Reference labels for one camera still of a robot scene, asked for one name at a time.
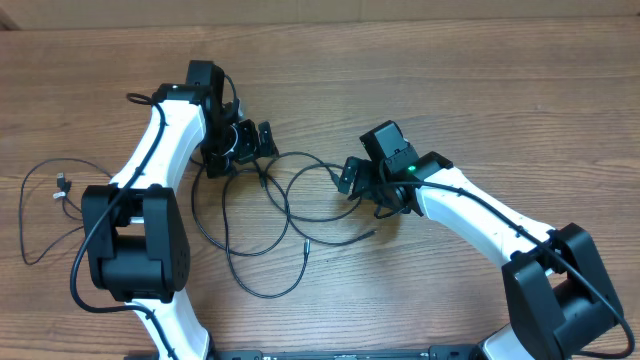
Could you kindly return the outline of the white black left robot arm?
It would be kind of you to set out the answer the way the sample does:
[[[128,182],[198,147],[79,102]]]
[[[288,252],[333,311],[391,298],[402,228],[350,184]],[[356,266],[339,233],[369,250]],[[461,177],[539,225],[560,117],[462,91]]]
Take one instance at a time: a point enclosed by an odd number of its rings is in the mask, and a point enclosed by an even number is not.
[[[244,119],[225,106],[218,86],[163,84],[151,97],[149,126],[129,161],[107,185],[86,188],[81,201],[94,285],[116,310],[134,311],[159,359],[212,359],[214,344],[185,289],[190,247],[176,192],[200,149],[210,176],[278,154],[269,123]]]

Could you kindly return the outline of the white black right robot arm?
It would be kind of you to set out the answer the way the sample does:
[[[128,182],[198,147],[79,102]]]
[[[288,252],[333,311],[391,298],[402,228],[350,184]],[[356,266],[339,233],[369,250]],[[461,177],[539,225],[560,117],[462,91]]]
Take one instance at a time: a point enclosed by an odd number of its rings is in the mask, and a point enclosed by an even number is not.
[[[340,192],[367,199],[389,215],[413,212],[471,244],[502,273],[509,322],[477,345],[445,346],[445,358],[606,359],[587,347],[614,327],[635,350],[633,330],[591,235],[560,229],[509,208],[475,186],[436,152],[411,150],[350,157]]]

